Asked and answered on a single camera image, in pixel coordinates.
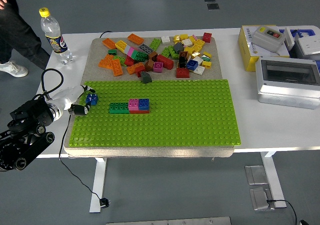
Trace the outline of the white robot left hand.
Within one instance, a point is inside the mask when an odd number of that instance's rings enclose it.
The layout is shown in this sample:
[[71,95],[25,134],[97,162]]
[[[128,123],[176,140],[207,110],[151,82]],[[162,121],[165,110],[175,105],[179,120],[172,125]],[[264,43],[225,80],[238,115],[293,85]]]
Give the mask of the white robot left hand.
[[48,100],[47,104],[52,112],[53,120],[58,120],[66,110],[71,115],[86,115],[92,105],[91,101],[88,101],[85,106],[74,104],[85,91],[96,92],[90,86],[78,85],[63,89],[55,94],[51,100]]

